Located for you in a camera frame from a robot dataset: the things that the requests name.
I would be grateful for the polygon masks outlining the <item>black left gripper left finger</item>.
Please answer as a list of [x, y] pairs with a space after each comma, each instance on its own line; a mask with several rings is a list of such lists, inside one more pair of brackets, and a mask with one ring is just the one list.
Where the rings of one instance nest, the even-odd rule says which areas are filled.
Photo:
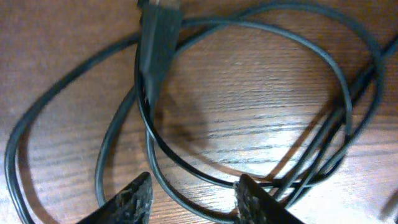
[[143, 172], [77, 224], [148, 224], [152, 202], [152, 178]]

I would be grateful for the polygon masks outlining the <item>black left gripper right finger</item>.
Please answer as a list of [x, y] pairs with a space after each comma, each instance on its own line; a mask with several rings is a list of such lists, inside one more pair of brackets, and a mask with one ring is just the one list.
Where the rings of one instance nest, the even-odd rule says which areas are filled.
[[274, 200], [250, 176], [235, 183], [235, 197], [241, 224], [303, 224]]

